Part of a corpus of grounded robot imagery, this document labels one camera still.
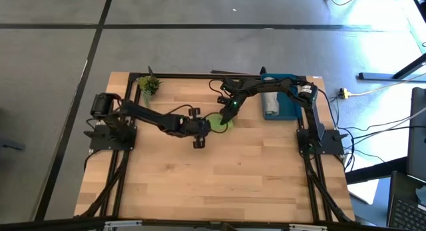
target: blue tray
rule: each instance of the blue tray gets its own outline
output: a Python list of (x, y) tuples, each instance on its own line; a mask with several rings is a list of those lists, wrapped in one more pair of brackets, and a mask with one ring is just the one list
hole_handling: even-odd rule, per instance
[[(266, 77), (271, 77), (274, 79), (282, 79), (282, 78), (290, 77), (290, 78), (296, 79), (296, 77), (292, 74), (263, 74), (261, 75), (260, 78), (264, 80), (264, 78)], [(292, 87), (292, 92), (295, 95), (298, 95), (298, 88)], [(297, 120), (298, 118), (302, 117), (302, 110), (300, 108), (300, 105), (293, 102), (283, 92), (278, 92), (277, 94), (277, 100), (278, 100), (278, 103), (280, 104), (280, 113), (276, 116), (266, 115), (264, 96), (262, 94), (260, 96), (262, 99), (262, 112), (264, 115), (264, 119), (266, 120)]]

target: metal leg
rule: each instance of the metal leg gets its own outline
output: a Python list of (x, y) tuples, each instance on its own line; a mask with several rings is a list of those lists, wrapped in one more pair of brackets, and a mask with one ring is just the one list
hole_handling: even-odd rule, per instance
[(23, 150), (25, 148), (25, 145), (19, 144), (12, 140), (0, 138), (0, 148), (13, 148), (15, 150)]
[[(403, 81), (405, 79), (411, 79), (416, 75), (412, 75), (420, 67), (426, 65), (426, 53), (421, 55), (415, 61), (401, 69), (396, 74), (380, 74), (380, 73), (365, 73), (359, 74), (361, 80), (374, 80), (374, 81)], [(426, 76), (415, 79), (415, 82), (426, 82)]]
[(351, 172), (347, 172), (347, 184), (356, 184), (376, 178), (390, 176), (392, 171), (398, 171), (403, 174), (407, 170), (407, 157), (397, 158), (386, 163), (376, 164), (366, 168), (360, 168)]

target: concrete floor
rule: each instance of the concrete floor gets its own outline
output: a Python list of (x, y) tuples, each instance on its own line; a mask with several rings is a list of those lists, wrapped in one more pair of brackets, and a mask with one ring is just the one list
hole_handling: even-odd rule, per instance
[[(0, 23), (97, 23), (104, 3), (0, 0)], [(48, 219), (73, 215), (89, 145), (83, 135), (85, 120), (110, 72), (146, 72), (150, 65), (157, 73), (212, 69), (257, 73), (266, 66), (270, 73), (322, 76), (333, 96), (340, 87), (360, 93), (387, 85), (358, 81), (355, 76), (363, 71), (394, 73), (421, 54), (396, 0), (355, 0), (343, 7), (324, 0), (112, 0), (106, 22), (368, 25), (374, 32), (104, 30)], [(0, 180), (5, 184), (0, 189), (0, 223), (32, 219), (94, 33), (0, 29), (0, 136), (27, 145), (23, 152), (0, 152)], [(404, 84), (340, 102), (340, 126), (367, 127), (408, 116), (415, 86), (426, 88), (421, 83)], [(407, 134), (389, 132), (357, 148), (391, 160), (406, 154)]]

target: wooden table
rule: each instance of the wooden table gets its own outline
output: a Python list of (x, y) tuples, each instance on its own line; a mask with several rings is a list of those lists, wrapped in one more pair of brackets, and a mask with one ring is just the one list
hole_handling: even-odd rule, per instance
[[(123, 97), (127, 79), (128, 73), (112, 73), (106, 91)], [(325, 90), (321, 77), (307, 79)], [(151, 102), (151, 109), (160, 113), (186, 103), (200, 107), (202, 115), (223, 107), (216, 103), (218, 94), (208, 88), (208, 79), (161, 81)], [(215, 81), (212, 86), (218, 89), (220, 82)], [(321, 94), (317, 106), (321, 122), (332, 128)], [(188, 110), (176, 113), (188, 115)], [(260, 95), (246, 100), (234, 118), (234, 128), (224, 134), (211, 132), (204, 149), (193, 149), (192, 137), (171, 137), (150, 124), (136, 124), (138, 134), (130, 153), (121, 218), (313, 221), (304, 162), (298, 153), (298, 123), (264, 120)], [(75, 214), (84, 212), (104, 188), (111, 153), (102, 151), (89, 160)], [(332, 155), (321, 157), (329, 193), (345, 214), (354, 219), (341, 163)], [(110, 197), (109, 214), (114, 191)], [(320, 217), (324, 219), (318, 191), (317, 200)]]

